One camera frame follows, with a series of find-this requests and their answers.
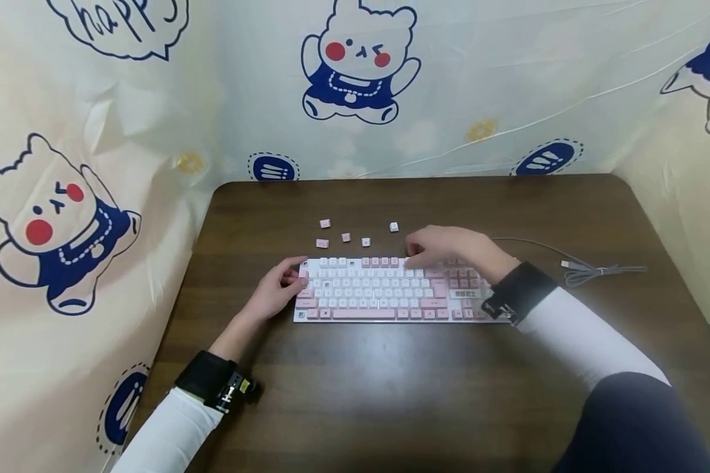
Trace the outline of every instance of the person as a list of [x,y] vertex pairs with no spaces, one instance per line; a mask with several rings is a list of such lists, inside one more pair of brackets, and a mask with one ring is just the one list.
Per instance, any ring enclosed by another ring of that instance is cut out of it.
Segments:
[[[707,447],[663,372],[553,280],[550,286],[540,279],[544,285],[534,287],[540,276],[522,275],[528,263],[471,230],[429,226],[406,243],[407,269],[461,258],[492,284],[495,294],[505,288],[534,300],[515,328],[544,344],[590,392],[573,440],[553,472],[710,472]],[[223,360],[240,359],[261,325],[306,286],[294,269],[305,259],[287,258],[271,269],[208,351]],[[112,471],[184,472],[222,415],[185,390],[172,389]]]

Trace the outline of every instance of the space bar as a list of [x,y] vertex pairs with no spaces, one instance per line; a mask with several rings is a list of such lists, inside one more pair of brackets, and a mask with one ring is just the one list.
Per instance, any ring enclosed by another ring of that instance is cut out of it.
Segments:
[[338,320],[394,320],[394,309],[335,309]]

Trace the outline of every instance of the left hand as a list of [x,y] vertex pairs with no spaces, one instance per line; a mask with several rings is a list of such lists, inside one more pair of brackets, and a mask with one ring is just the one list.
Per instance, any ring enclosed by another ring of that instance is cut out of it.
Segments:
[[294,265],[304,262],[307,257],[287,258],[272,268],[258,283],[255,293],[240,314],[244,317],[262,322],[281,312],[300,291],[305,289],[307,278],[292,269]]

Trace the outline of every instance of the pink and white keyboard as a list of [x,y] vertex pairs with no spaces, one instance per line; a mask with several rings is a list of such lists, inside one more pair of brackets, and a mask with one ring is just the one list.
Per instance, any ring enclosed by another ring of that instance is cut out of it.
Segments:
[[508,323],[481,310],[489,284],[462,260],[405,269],[406,258],[314,258],[297,295],[297,323]]

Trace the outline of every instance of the bear face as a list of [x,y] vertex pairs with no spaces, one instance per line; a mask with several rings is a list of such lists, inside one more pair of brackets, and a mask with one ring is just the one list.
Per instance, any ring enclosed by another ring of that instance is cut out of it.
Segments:
[[27,151],[0,169],[0,221],[25,253],[73,246],[94,223],[96,210],[82,174],[40,135],[30,135]]
[[388,78],[407,58],[416,18],[410,7],[371,11],[359,0],[336,0],[334,14],[321,34],[321,59],[350,78]]

